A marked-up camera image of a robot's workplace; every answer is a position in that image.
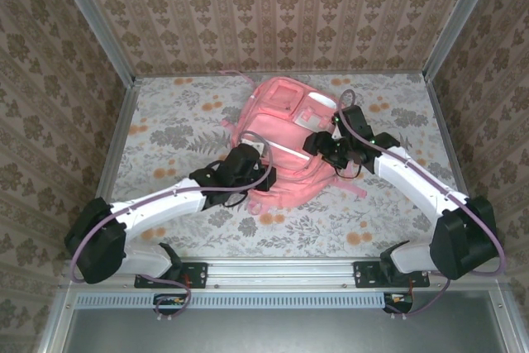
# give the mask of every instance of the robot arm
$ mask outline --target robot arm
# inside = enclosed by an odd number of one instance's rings
[[[382,253],[381,269],[389,283],[407,279],[406,274],[414,271],[424,270],[441,272],[449,279],[458,279],[497,255],[494,244],[485,232],[434,185],[465,203],[496,235],[493,209],[485,198],[469,199],[465,194],[453,191],[415,162],[392,136],[387,133],[375,136],[360,107],[352,105],[342,112],[345,122],[359,136],[388,153],[382,153],[352,136],[339,112],[333,119],[336,126],[334,133],[313,133],[305,141],[303,149],[313,155],[321,153],[322,158],[336,169],[344,169],[349,161],[353,161],[371,174],[387,180],[406,195],[434,226],[433,235],[427,240],[404,241]],[[417,172],[418,169],[427,176],[429,182]]]
[[[198,169],[178,184],[159,192],[125,202],[107,204],[95,198],[81,212],[66,235],[64,243],[74,255],[94,227],[106,223],[82,247],[77,266],[89,284],[99,283],[114,274],[148,274],[175,279],[181,261],[167,245],[134,242],[144,231],[175,217],[225,204],[233,193],[247,192],[246,186],[268,191],[275,182],[275,168],[261,164],[260,152],[247,144],[232,149],[225,160]]]

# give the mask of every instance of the floral tablecloth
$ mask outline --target floral tablecloth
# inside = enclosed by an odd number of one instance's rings
[[[270,77],[252,75],[257,82]],[[419,164],[455,187],[420,74],[293,77],[337,97],[353,88],[375,134],[395,136]],[[222,159],[229,151],[229,135],[220,121],[236,122],[252,92],[236,76],[150,78],[140,85],[114,201],[166,188]],[[326,188],[299,208],[259,216],[251,216],[244,206],[210,208],[144,232],[141,239],[168,242],[181,256],[344,257],[379,255],[394,243],[432,233],[426,217],[387,182],[363,171],[355,183],[368,192],[367,198]]]

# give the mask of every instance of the patterned wall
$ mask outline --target patterned wall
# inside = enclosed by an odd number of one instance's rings
[[[74,0],[0,0],[0,351],[45,325],[123,94]]]
[[[434,84],[466,183],[494,205],[529,320],[529,0],[479,0]]]
[[[418,70],[456,0],[97,0],[137,75]]]

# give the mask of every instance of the floral wallpaper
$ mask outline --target floral wallpaper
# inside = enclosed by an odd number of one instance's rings
[[[271,76],[253,74],[256,82]],[[417,74],[295,74],[338,97],[356,91],[374,131],[386,131],[431,173],[455,187],[423,77]],[[126,139],[115,201],[139,198],[176,184],[229,152],[221,120],[237,122],[252,87],[240,76],[145,78]],[[430,221],[391,184],[361,171],[367,198],[328,187],[298,208],[271,208],[252,216],[242,203],[178,217],[144,232],[141,241],[165,241],[181,256],[378,256],[408,239],[428,238]]]
[[[136,75],[422,69],[456,0],[95,0]]]
[[[529,324],[529,0],[479,0],[434,85],[469,190],[494,205]]]
[[[124,88],[74,0],[0,0],[0,351],[32,351]]]

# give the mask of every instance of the pink backpack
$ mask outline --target pink backpack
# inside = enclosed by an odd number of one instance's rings
[[[300,206],[327,185],[345,188],[365,198],[367,193],[363,189],[341,181],[320,155],[312,156],[303,150],[305,139],[314,131],[334,130],[331,118],[336,107],[334,98],[306,84],[290,78],[272,78],[250,96],[236,126],[222,121],[231,131],[232,147],[238,145],[237,139],[244,130],[256,132],[271,146],[277,179],[269,192],[249,191],[250,213],[257,215],[270,207]]]

